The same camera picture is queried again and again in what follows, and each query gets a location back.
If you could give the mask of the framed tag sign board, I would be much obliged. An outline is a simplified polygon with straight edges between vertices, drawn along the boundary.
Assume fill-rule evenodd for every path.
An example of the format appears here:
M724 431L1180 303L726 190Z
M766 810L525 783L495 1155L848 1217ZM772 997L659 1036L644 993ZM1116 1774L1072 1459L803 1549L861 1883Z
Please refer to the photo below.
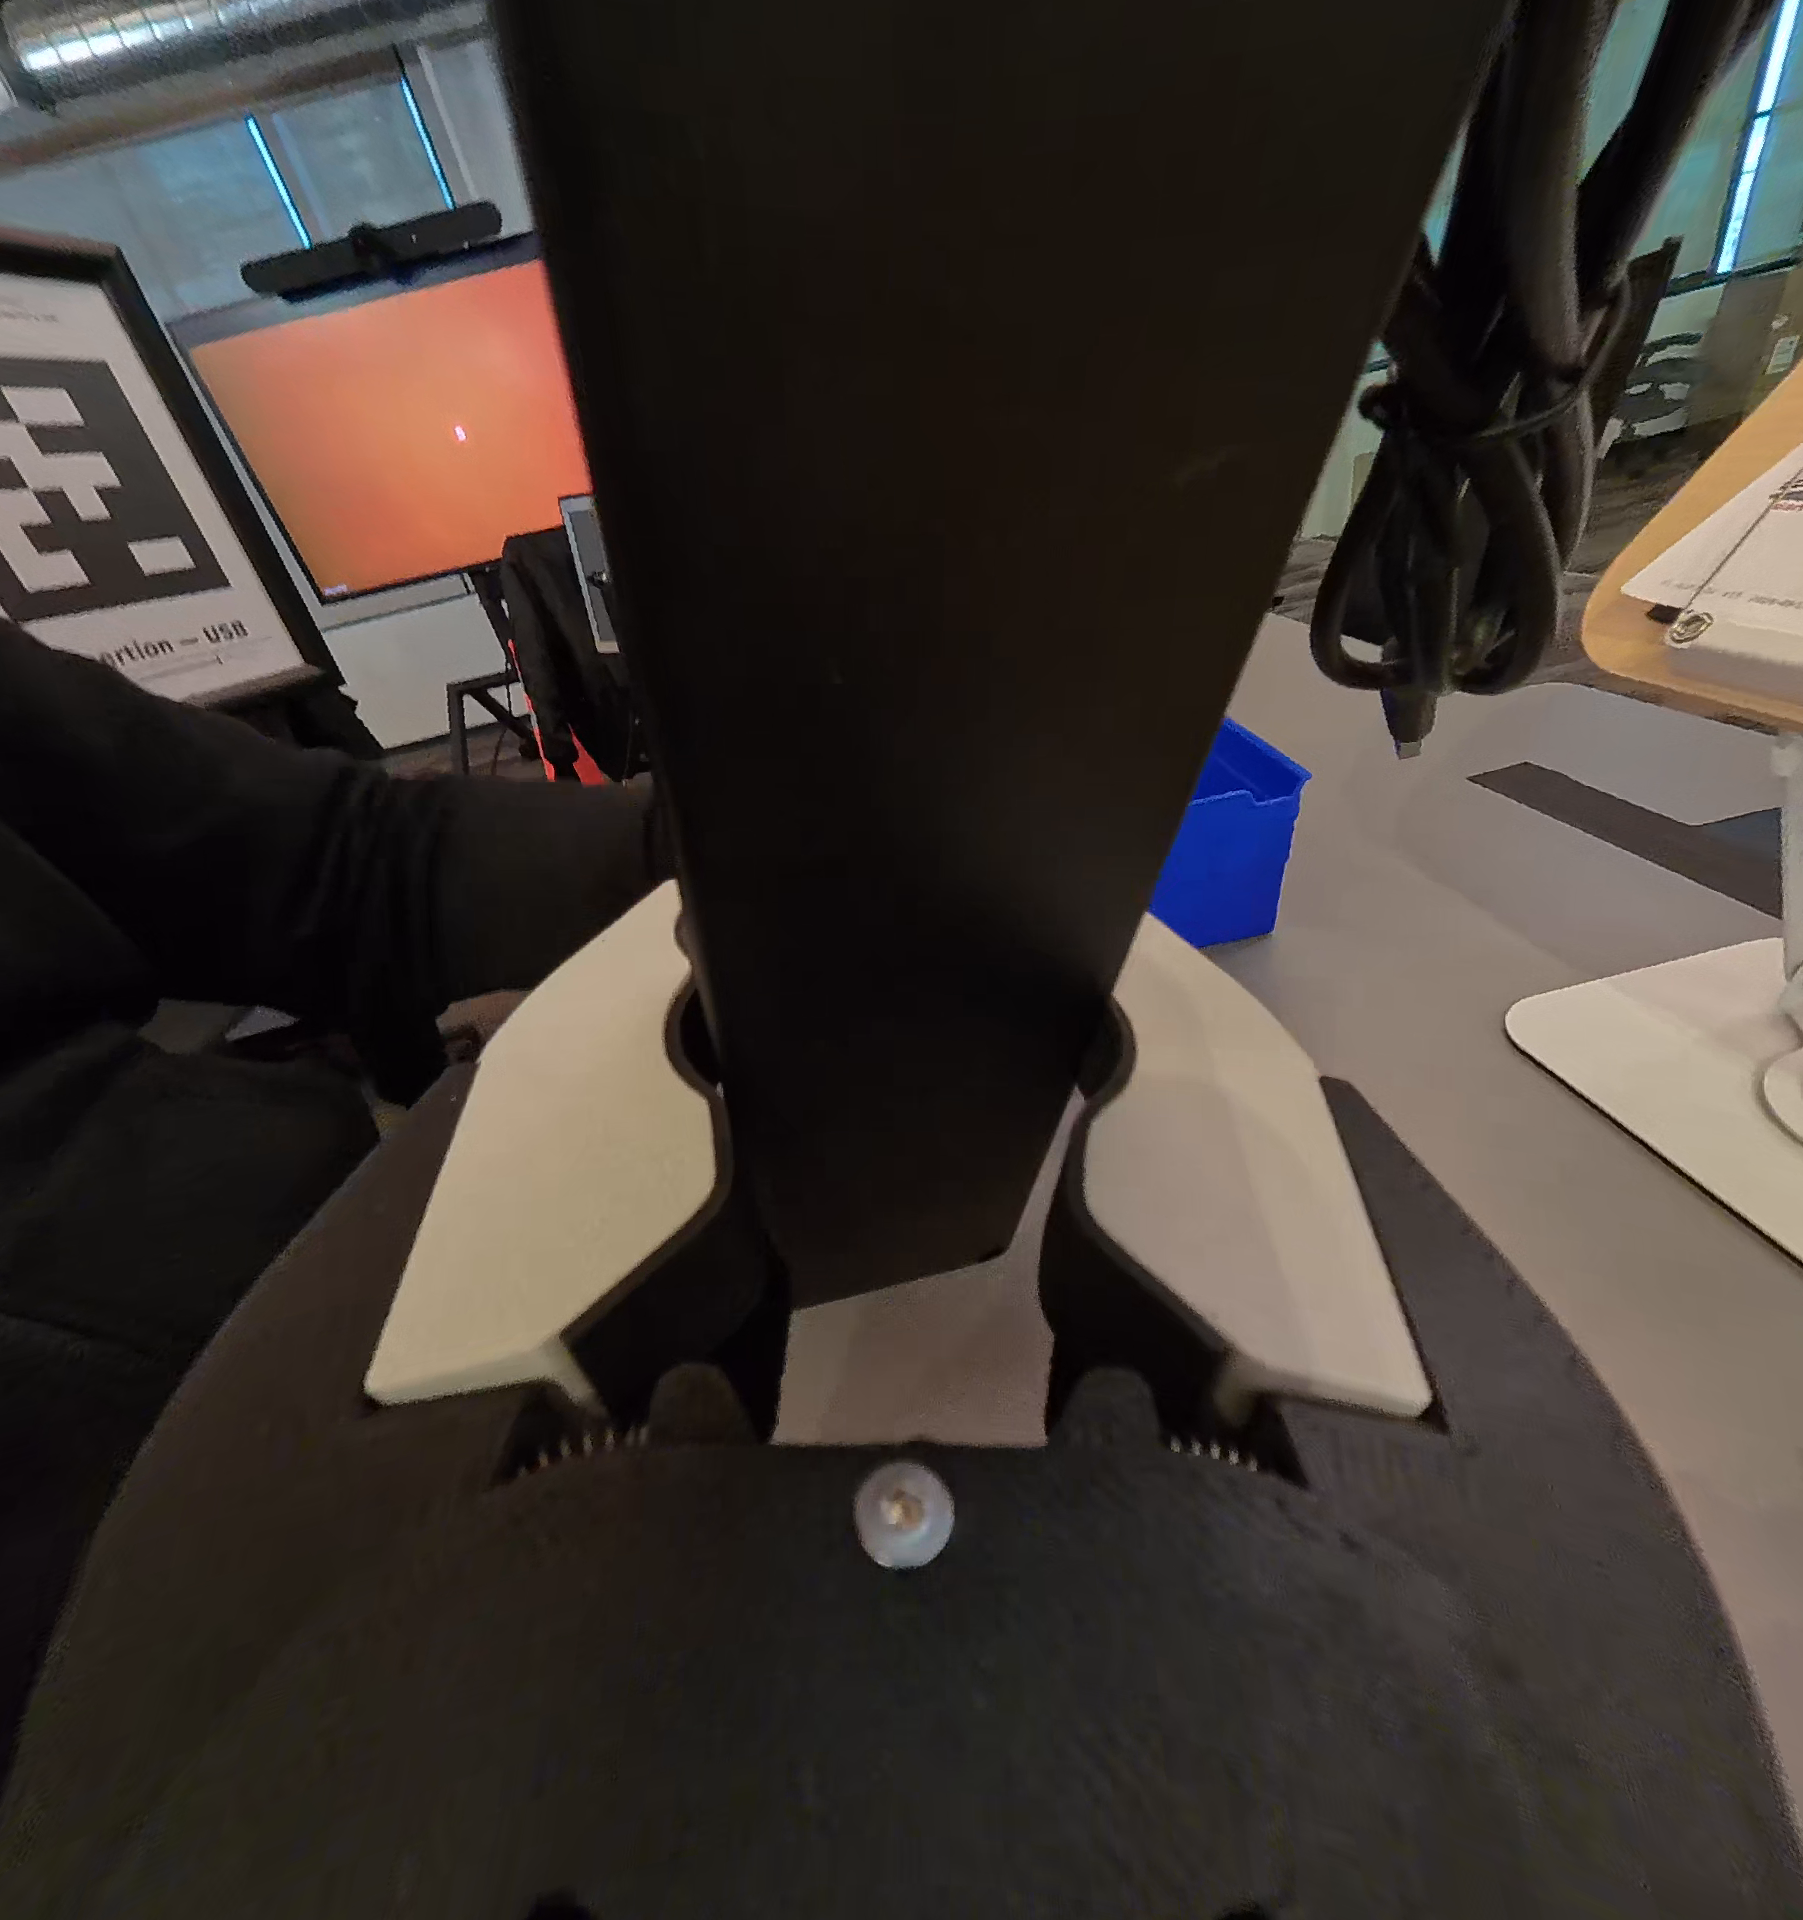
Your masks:
M121 249L0 228L0 614L172 702L340 684Z

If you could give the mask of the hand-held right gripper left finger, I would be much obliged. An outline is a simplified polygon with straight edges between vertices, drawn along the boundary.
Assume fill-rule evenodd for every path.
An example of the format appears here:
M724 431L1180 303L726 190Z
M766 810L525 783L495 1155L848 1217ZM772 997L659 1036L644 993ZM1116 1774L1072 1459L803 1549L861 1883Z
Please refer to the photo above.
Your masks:
M481 1049L363 1375L382 1407L551 1386L632 1427L780 1310L780 1264L698 1068L667 882Z

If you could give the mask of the orange screen monitor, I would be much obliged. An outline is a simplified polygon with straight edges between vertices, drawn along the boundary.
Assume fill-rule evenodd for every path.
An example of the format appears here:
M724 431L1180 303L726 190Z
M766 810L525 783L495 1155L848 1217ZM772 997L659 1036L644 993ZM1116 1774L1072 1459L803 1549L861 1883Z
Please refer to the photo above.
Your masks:
M497 563L595 490L533 238L169 335L323 605Z

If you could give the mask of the white metal stand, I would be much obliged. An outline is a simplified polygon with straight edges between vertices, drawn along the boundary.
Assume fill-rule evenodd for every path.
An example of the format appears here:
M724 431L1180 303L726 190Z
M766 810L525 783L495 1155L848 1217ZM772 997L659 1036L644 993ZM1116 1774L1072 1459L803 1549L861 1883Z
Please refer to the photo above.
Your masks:
M1803 735L1782 782L1775 940L1512 1004L1514 1047L1803 1265Z

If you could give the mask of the black panel device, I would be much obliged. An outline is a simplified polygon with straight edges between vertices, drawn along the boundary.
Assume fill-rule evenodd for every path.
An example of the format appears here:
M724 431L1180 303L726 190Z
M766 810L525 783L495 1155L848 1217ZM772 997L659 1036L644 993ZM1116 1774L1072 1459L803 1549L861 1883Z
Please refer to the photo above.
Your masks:
M495 4L736 1162L1009 1244L1506 4Z

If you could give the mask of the person's left forearm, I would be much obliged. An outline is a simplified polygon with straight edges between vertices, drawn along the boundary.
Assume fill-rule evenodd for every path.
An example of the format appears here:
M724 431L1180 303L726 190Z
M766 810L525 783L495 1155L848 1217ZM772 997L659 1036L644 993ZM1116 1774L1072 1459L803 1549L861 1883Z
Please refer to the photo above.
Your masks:
M169 702L0 617L0 1068L159 1000L344 1036L385 1099L672 879L641 780L395 777Z

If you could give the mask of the blue plastic bin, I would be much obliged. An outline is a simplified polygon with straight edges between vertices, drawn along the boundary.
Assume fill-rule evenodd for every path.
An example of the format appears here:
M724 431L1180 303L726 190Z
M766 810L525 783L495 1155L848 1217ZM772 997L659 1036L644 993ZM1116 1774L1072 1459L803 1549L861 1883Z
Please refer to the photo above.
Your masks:
M1204 758L1150 915L1191 948L1269 936L1311 774L1234 719Z

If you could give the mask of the silver ceiling duct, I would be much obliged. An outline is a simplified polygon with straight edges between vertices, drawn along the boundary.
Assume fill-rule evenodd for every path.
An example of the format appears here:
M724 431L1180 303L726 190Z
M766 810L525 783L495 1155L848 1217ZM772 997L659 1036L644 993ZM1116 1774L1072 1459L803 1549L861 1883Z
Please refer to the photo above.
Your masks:
M73 96L202 70L337 35L406 27L460 2L15 2L1 32L21 72Z

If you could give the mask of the wooden board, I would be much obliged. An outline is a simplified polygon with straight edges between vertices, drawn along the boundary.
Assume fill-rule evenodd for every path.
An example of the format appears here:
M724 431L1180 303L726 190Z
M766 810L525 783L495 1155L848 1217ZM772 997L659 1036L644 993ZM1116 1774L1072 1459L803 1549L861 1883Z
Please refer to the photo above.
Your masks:
M1771 735L1803 735L1803 702L1679 668L1663 628L1627 584L1738 493L1766 479L1803 442L1803 359L1702 461L1681 493L1636 535L1596 579L1583 616L1584 656L1615 692L1705 721Z

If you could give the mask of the person's black clothed torso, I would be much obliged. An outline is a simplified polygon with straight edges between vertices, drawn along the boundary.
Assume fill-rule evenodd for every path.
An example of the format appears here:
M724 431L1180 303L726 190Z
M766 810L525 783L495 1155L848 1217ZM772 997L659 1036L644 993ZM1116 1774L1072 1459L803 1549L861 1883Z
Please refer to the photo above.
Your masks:
M121 1026L0 1068L0 1780L125 1468L373 1146L333 1068L172 1054Z

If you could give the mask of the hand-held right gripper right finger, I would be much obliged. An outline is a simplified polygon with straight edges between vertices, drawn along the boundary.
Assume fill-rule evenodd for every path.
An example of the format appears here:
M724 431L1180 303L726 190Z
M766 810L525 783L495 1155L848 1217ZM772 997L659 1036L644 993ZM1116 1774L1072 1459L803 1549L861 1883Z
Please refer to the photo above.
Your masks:
M1198 948L1135 927L1081 1068L1038 1254L1048 1414L1124 1369L1164 1427L1264 1400L1436 1404L1311 1055Z

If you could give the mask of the black backpack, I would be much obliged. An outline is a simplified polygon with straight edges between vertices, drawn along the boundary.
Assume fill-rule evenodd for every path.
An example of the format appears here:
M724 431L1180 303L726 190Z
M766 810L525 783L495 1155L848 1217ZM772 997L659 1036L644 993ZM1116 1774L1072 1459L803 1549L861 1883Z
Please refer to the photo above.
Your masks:
M506 539L498 584L545 780L599 786L647 774L624 668L595 644L566 535Z

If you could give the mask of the white printed paper sheet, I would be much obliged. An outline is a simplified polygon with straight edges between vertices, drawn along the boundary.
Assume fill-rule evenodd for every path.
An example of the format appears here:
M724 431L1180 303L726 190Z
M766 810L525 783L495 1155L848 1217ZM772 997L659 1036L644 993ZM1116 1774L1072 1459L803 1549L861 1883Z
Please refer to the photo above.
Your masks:
M1647 607L1700 616L1714 628L1803 638L1803 442L1622 592Z

